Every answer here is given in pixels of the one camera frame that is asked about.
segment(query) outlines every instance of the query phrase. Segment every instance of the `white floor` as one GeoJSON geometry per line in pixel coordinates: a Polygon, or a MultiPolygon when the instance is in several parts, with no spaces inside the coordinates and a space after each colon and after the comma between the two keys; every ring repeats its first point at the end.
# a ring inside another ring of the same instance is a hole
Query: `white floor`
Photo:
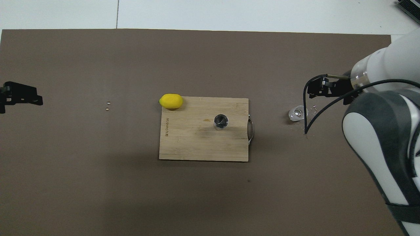
{"type": "Polygon", "coordinates": [[[0,29],[192,29],[404,35],[396,0],[0,0],[0,29]]]}

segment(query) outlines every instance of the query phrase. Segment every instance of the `cutting board handle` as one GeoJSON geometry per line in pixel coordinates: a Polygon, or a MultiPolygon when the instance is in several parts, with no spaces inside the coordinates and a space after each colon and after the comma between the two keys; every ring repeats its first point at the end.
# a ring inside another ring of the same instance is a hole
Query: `cutting board handle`
{"type": "Polygon", "coordinates": [[[251,144],[251,140],[254,137],[254,122],[251,120],[251,115],[248,114],[248,145],[251,144]]]}

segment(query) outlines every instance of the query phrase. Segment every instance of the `brown surface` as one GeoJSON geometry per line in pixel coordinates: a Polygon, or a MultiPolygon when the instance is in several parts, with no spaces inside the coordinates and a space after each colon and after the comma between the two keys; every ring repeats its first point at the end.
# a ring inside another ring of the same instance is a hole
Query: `brown surface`
{"type": "Polygon", "coordinates": [[[248,161],[247,98],[188,97],[178,109],[162,108],[159,159],[248,161]],[[228,126],[216,130],[224,114],[228,126]]]}
{"type": "Polygon", "coordinates": [[[0,78],[37,87],[44,105],[0,115],[1,233],[402,235],[344,140],[346,107],[327,110],[308,136],[287,117],[308,79],[343,73],[389,43],[348,34],[3,30],[0,78]],[[159,160],[165,93],[249,98],[249,162],[159,160]]]}

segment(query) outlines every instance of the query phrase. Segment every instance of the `clear plastic cup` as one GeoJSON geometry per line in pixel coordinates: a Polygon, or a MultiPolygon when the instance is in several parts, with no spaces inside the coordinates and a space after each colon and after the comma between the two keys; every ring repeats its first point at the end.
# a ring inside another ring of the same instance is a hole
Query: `clear plastic cup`
{"type": "Polygon", "coordinates": [[[305,113],[303,112],[303,106],[297,106],[289,111],[289,118],[291,121],[300,121],[305,119],[305,113]]]}

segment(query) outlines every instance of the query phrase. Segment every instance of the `black cable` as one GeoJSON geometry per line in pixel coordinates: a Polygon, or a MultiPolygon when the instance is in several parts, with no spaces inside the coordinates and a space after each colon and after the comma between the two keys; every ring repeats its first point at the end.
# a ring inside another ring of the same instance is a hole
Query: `black cable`
{"type": "Polygon", "coordinates": [[[328,74],[323,74],[323,75],[317,75],[315,77],[313,77],[312,79],[308,80],[308,82],[306,82],[305,87],[303,88],[303,118],[305,120],[305,130],[306,130],[306,124],[307,124],[307,120],[306,120],[306,116],[307,116],[307,112],[306,112],[306,89],[308,88],[309,84],[314,81],[317,80],[319,78],[323,78],[326,77],[328,74]]]}
{"type": "MultiPolygon", "coordinates": [[[[312,79],[310,79],[307,83],[306,83],[306,85],[305,85],[305,88],[303,89],[303,106],[304,106],[304,112],[306,112],[306,88],[307,88],[307,86],[308,86],[308,84],[312,81],[312,80],[314,80],[314,78],[312,78],[312,79]]],[[[381,81],[377,81],[377,82],[373,82],[373,83],[370,83],[370,84],[367,84],[367,85],[364,85],[364,86],[361,86],[361,87],[359,87],[359,88],[357,88],[357,89],[354,89],[354,90],[352,90],[352,91],[349,91],[348,93],[346,93],[346,94],[344,94],[344,95],[342,95],[342,96],[339,96],[338,98],[336,98],[334,101],[332,101],[332,102],[330,102],[330,103],[328,103],[324,108],[322,108],[315,116],[314,116],[314,118],[309,122],[309,125],[306,125],[307,124],[307,120],[306,120],[306,116],[305,116],[305,131],[304,131],[304,133],[305,134],[307,134],[308,133],[308,131],[309,131],[309,128],[311,127],[311,125],[312,125],[312,123],[314,123],[314,121],[318,118],[318,116],[320,116],[325,110],[327,110],[330,106],[332,106],[332,105],[334,105],[335,103],[337,103],[337,102],[339,102],[339,101],[341,101],[341,100],[343,100],[344,98],[346,98],[346,97],[349,97],[349,96],[352,96],[352,95],[354,95],[355,93],[357,93],[357,92],[359,92],[359,91],[362,91],[363,89],[366,89],[366,88],[369,88],[369,87],[372,87],[372,86],[375,86],[375,85],[379,85],[379,84],[386,84],[386,83],[404,83],[404,84],[410,84],[410,85],[413,85],[413,86],[415,86],[415,87],[417,87],[417,88],[419,88],[420,89],[420,84],[419,83],[416,83],[416,82],[413,82],[413,81],[411,81],[411,80],[406,80],[406,79],[386,79],[386,80],[381,80],[381,81]]]]}

